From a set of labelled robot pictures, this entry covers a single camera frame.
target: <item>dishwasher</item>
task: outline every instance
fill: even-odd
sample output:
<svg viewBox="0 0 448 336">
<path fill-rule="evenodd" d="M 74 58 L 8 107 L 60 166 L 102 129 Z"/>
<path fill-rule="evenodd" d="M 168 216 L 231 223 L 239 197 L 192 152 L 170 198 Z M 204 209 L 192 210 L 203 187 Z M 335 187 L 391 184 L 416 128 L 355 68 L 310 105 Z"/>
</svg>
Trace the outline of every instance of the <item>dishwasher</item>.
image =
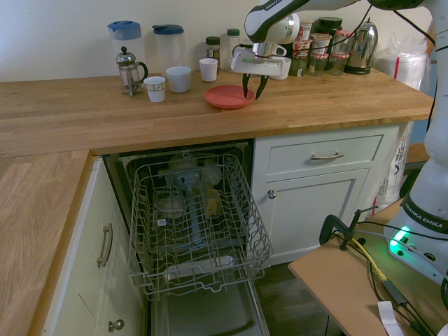
<svg viewBox="0 0 448 336">
<path fill-rule="evenodd" d="M 269 336 L 254 281 L 272 247 L 247 182 L 252 153 L 248 140 L 105 158 L 149 335 Z"/>
</svg>

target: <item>glass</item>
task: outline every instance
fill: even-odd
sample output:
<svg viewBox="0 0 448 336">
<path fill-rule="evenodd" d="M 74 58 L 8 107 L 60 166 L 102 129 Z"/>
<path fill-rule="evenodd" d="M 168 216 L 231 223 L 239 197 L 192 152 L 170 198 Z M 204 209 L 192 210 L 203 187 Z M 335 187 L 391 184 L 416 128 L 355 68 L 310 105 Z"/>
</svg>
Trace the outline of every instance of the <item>glass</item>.
<svg viewBox="0 0 448 336">
<path fill-rule="evenodd" d="M 334 76 L 342 75 L 344 73 L 345 64 L 347 63 L 348 58 L 348 54 L 332 54 L 328 73 Z"/>
<path fill-rule="evenodd" d="M 322 76 L 325 65 L 328 61 L 328 55 L 311 54 L 309 60 L 309 74 L 313 76 Z"/>
</svg>

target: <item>wire rack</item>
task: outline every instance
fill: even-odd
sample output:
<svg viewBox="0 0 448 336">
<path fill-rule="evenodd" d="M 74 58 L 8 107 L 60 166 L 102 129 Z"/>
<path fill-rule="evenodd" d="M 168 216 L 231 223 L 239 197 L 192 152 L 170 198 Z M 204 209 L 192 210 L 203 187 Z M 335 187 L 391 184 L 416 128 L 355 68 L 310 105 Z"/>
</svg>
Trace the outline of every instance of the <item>wire rack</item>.
<svg viewBox="0 0 448 336">
<path fill-rule="evenodd" d="M 204 189 L 204 159 L 214 160 L 222 176 L 212 199 Z M 270 265 L 271 244 L 238 159 L 197 161 L 197 168 L 182 171 L 168 170 L 168 162 L 136 170 L 128 265 L 150 301 L 201 288 L 217 292 L 263 277 Z M 179 176 L 192 177 L 194 189 L 179 188 Z"/>
</svg>

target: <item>drawer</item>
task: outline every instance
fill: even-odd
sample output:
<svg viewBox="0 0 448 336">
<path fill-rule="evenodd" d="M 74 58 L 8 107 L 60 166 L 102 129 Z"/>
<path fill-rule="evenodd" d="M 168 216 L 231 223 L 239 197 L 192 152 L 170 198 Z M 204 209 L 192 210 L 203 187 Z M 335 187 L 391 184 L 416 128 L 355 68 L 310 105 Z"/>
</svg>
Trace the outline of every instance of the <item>drawer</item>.
<svg viewBox="0 0 448 336">
<path fill-rule="evenodd" d="M 374 160 L 382 138 L 382 135 L 372 135 L 273 146 L 269 152 L 267 173 L 302 172 L 315 168 L 370 162 Z"/>
</svg>

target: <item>red plate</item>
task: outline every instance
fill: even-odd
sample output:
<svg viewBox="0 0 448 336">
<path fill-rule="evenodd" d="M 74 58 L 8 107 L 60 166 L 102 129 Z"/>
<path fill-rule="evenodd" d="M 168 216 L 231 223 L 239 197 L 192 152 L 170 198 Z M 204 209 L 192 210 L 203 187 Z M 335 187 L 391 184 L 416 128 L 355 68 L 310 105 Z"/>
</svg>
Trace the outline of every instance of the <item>red plate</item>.
<svg viewBox="0 0 448 336">
<path fill-rule="evenodd" d="M 221 109 L 240 109 L 249 105 L 255 94 L 248 90 L 244 98 L 243 87 L 238 85 L 222 85 L 213 87 L 205 92 L 205 99 L 213 106 Z"/>
</svg>

